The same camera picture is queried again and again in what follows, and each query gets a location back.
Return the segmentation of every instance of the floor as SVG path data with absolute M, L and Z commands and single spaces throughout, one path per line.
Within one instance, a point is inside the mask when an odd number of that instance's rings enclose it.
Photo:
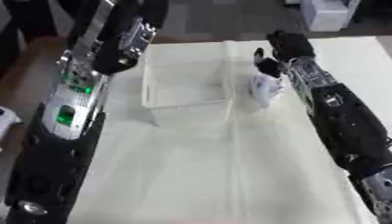
M 392 21 L 364 19 L 339 32 L 310 32 L 298 7 L 284 7 L 284 0 L 171 0 L 169 16 L 161 36 L 174 42 L 265 39 L 275 30 L 303 32 L 310 38 L 392 35 Z M 59 35 L 66 36 L 72 20 L 50 0 Z M 18 56 L 16 27 L 0 5 L 0 78 Z

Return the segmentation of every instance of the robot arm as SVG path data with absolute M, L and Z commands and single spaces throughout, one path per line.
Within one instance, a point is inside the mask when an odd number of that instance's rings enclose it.
M 87 0 L 17 157 L 8 224 L 65 224 L 95 154 L 114 74 L 134 67 L 165 21 L 167 0 Z
M 379 119 L 348 87 L 319 67 L 302 34 L 267 36 L 276 67 L 287 74 L 335 163 L 380 223 L 392 223 L 392 153 Z

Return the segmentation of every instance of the small white object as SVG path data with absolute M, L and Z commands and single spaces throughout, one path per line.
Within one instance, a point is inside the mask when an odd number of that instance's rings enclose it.
M 12 124 L 21 123 L 22 120 L 12 110 L 0 106 L 0 143 L 3 141 L 5 135 Z
M 266 74 L 255 76 L 250 82 L 250 93 L 253 98 L 266 109 L 273 98 L 284 90 L 282 79 L 276 79 Z
M 303 0 L 301 11 L 313 32 L 337 32 L 348 17 L 348 8 L 340 0 Z
M 188 61 L 147 64 L 143 105 L 160 127 L 183 129 L 224 123 L 233 104 L 230 63 L 224 59 L 203 61 L 203 55 L 185 57 Z

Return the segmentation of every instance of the clear plastic box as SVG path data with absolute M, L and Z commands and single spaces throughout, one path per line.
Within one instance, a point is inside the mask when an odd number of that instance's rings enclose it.
M 234 98 L 231 63 L 216 50 L 216 55 L 187 51 L 181 57 L 183 52 L 174 47 L 171 59 L 147 57 L 142 104 L 158 126 L 206 127 L 228 119 Z

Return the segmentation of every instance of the table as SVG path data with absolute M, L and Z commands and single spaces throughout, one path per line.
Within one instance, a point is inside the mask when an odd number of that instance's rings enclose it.
M 392 63 L 378 41 L 311 42 L 320 64 L 392 130 L 392 103 L 380 97 L 392 94 Z M 153 45 L 148 57 L 184 57 L 192 49 L 222 46 L 233 58 L 236 99 L 231 121 L 208 133 L 152 125 L 140 104 L 143 69 L 118 74 L 108 98 L 108 122 L 69 223 L 374 223 L 356 203 L 291 88 L 268 110 L 254 107 L 246 83 L 256 73 L 253 51 L 261 46 L 270 52 L 265 41 Z M 50 70 L 36 66 L 29 71 L 45 76 L 41 71 Z M 32 93 L 39 84 L 30 80 L 14 87 L 23 93 L 34 86 Z M 27 102 L 15 101 L 26 97 L 8 94 L 0 103 L 27 119 L 22 112 Z

